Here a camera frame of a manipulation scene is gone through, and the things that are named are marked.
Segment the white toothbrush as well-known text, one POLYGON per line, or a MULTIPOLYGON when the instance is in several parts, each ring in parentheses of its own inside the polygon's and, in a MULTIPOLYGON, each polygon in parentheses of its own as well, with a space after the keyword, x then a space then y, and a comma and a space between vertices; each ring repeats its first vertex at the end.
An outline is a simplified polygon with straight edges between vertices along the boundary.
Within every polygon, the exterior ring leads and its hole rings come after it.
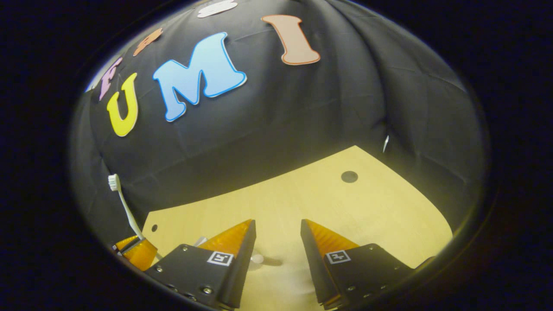
POLYGON ((109 175, 108 176, 108 185, 111 189, 111 191, 114 191, 114 192, 117 192, 118 195, 119 195, 119 199, 122 203, 122 206, 123 206, 123 209, 126 213, 126 217, 127 217, 127 220, 128 220, 128 224, 130 225, 130 228, 133 230, 134 234, 137 235, 137 237, 141 240, 144 240, 144 235, 142 233, 142 231, 140 230, 140 227, 138 226, 137 222, 136 222, 136 219, 134 218, 133 214, 132 214, 132 211, 130 210, 127 202, 126 202, 126 199, 123 195, 123 191, 122 191, 122 185, 121 185, 121 181, 119 180, 119 176, 117 174, 114 174, 114 175, 109 175))

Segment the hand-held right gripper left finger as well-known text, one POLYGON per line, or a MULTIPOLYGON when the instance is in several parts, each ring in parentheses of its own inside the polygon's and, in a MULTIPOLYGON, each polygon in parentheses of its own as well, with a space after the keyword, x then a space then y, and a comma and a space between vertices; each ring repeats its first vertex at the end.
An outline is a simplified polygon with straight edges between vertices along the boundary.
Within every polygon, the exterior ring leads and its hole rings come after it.
POLYGON ((245 220, 199 246, 180 244, 146 270, 146 275, 206 307, 240 307, 256 240, 256 223, 245 220))

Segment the wooden desktop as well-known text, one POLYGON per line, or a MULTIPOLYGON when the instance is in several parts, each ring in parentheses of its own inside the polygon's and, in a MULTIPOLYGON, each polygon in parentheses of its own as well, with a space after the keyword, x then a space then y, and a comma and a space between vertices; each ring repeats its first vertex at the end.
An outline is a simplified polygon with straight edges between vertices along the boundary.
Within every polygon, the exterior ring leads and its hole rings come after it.
POLYGON ((245 220, 255 220, 255 250, 282 261, 247 273, 238 311, 323 311, 317 303, 300 236, 302 219, 359 240, 392 232, 409 235, 435 255, 452 238, 429 199, 356 146, 272 179, 220 196, 148 214, 144 236, 162 255, 245 220), (342 181, 345 171, 358 180, 342 181), (158 230, 151 231, 157 224, 158 230))

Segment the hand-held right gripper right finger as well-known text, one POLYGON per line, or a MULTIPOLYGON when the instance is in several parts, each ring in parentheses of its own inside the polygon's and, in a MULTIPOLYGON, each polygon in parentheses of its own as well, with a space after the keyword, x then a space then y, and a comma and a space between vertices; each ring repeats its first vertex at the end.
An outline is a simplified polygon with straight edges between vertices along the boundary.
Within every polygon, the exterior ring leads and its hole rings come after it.
POLYGON ((429 260, 433 246, 392 232, 348 238, 316 221, 300 225, 317 303, 324 309, 358 309, 405 285, 429 260))

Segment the white cup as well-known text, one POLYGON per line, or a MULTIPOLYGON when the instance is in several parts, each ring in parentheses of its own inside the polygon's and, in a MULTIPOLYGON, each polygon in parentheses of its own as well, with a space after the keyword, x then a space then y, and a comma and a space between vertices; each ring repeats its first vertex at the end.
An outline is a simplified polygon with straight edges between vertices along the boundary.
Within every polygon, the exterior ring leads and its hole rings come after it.
MULTIPOLYGON (((199 247, 207 242, 207 238, 205 236, 200 237, 193 246, 199 247)), ((261 253, 257 252, 257 250, 253 250, 252 256, 250 258, 250 263, 248 266, 248 270, 258 270, 261 269, 263 266, 269 264, 269 258, 263 256, 261 253)))

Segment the black backdrop cloth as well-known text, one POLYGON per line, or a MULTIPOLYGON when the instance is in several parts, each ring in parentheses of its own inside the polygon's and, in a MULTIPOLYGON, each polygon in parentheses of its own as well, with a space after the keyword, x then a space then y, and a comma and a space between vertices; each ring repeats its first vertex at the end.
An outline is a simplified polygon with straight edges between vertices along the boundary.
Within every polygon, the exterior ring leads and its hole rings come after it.
POLYGON ((489 138, 473 92, 436 51, 345 0, 238 0, 139 35, 77 104, 77 208, 109 243, 130 234, 116 173, 150 211, 282 175, 357 146, 405 178, 456 230, 482 197, 489 138))

